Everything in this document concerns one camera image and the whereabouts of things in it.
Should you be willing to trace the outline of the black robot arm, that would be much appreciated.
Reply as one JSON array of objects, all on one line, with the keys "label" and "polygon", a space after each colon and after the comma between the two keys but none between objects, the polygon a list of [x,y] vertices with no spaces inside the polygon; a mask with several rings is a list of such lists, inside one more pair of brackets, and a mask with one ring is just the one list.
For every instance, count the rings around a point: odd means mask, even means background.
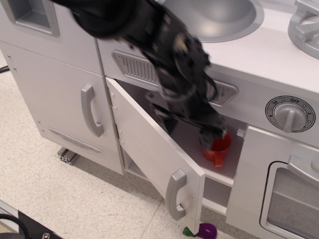
[{"label": "black robot arm", "polygon": [[200,144],[210,150],[224,138],[223,117],[209,104],[206,74],[209,56],[201,42],[170,10],[154,0],[60,0],[90,35],[122,41],[138,49],[154,66],[159,92],[147,99],[160,126],[171,133],[178,121],[200,130]]}]

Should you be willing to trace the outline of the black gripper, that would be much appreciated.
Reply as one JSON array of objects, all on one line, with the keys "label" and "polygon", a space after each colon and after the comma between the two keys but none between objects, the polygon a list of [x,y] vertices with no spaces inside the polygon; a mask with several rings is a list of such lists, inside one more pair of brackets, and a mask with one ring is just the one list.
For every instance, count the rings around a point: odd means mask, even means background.
[{"label": "black gripper", "polygon": [[214,140],[223,139],[227,134],[224,118],[206,97],[208,84],[217,89],[216,83],[206,74],[195,83],[182,76],[161,75],[159,91],[146,93],[157,122],[167,133],[172,133],[179,121],[196,126],[204,150],[211,150]]}]

